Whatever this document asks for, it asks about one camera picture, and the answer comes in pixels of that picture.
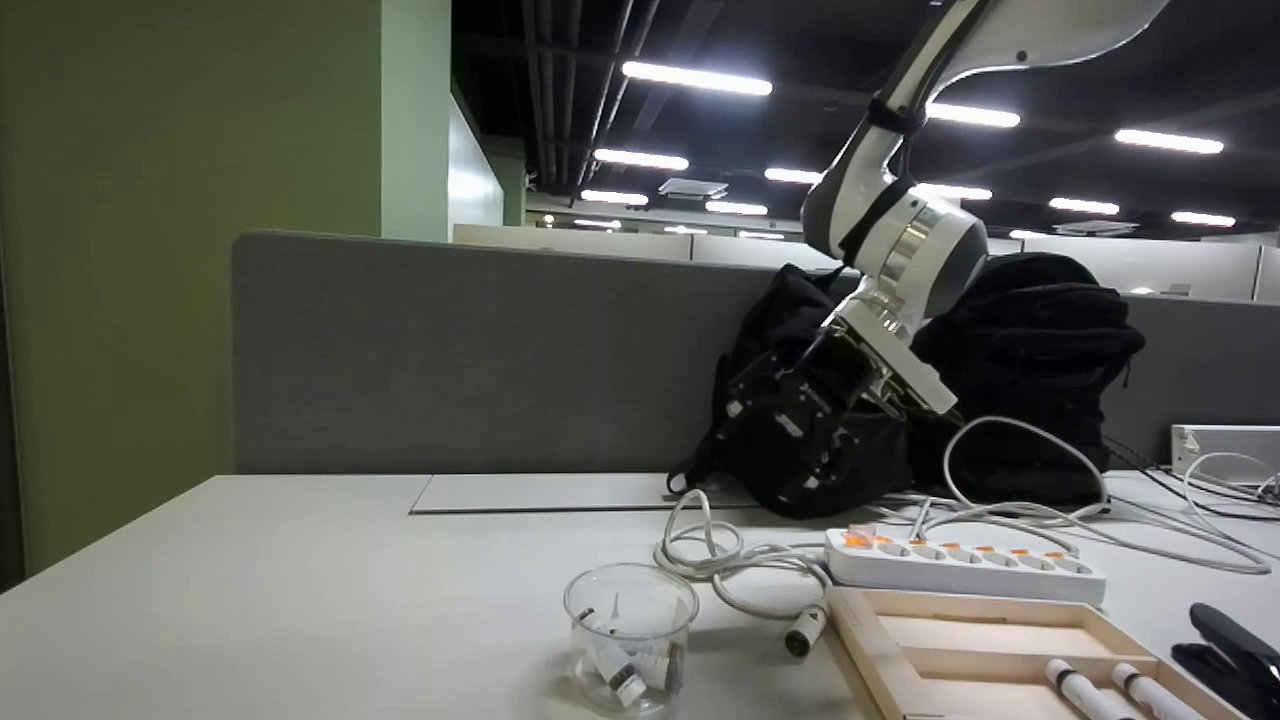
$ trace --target gray cubicle partition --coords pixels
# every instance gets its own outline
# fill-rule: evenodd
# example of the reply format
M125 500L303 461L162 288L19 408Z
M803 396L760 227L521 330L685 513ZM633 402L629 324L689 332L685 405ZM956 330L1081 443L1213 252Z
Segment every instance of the gray cubicle partition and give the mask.
M241 471L672 469L768 270L451 243L237 243ZM1104 402L1162 456L1178 420L1280 420L1280 309L1133 299Z

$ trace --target marker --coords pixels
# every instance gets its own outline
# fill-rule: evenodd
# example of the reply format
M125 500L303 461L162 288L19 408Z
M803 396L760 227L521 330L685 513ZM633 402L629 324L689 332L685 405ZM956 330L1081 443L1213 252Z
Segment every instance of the marker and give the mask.
M1067 661L1048 661L1046 679L1089 720L1141 720L1117 699L1109 699L1089 677Z
M1138 707L1152 712L1157 720L1204 720L1194 703L1183 703L1133 666L1117 666L1113 679Z

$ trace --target ceiling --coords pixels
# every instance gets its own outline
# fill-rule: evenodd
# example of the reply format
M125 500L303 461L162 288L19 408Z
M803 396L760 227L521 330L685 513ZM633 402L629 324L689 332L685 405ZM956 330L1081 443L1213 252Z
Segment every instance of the ceiling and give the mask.
M597 164L594 147L689 155L689 180L795 222L803 190L768 164L825 167L870 98L936 13L929 0L465 0L451 10L451 77L484 135L521 135L536 192L580 190L665 199L670 171ZM622 77L622 59L768 77L768 99L733 99ZM991 235L1051 232L1048 195L1117 199L1138 235L1213 235L1173 210L1227 211L1233 232L1280 227L1280 10L1275 0L1173 0L1127 50L1046 71L977 77L945 99L1023 115L1011 134L926 126L904 175L985 184L968 205ZM1221 155L1126 147L1117 128L1218 135Z

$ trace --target wooden tray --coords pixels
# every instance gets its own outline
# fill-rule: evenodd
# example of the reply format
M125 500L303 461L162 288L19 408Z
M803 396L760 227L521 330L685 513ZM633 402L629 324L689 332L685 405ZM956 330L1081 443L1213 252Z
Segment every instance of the wooden tray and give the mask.
M837 632L885 716L1015 716L1072 720L1048 690L1048 661L1077 666L1100 693L1133 707L1113 666L1133 666L1202 716L1239 716L1180 669L1141 648L1089 605L837 587Z

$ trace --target desk surface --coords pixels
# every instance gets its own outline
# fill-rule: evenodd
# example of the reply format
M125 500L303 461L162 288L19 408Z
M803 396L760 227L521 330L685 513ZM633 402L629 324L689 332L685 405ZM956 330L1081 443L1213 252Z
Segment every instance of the desk surface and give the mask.
M407 517L424 486L215 478L34 577L0 598L3 716L602 716L569 679L562 587L594 566L647 561L665 513ZM1280 531L1239 537L1275 548ZM1275 577L1081 545L1113 577L1109 616L1150 648L1194 640L1194 602L1280 644ZM776 630L704 598L678 716L857 707L841 648L795 666Z

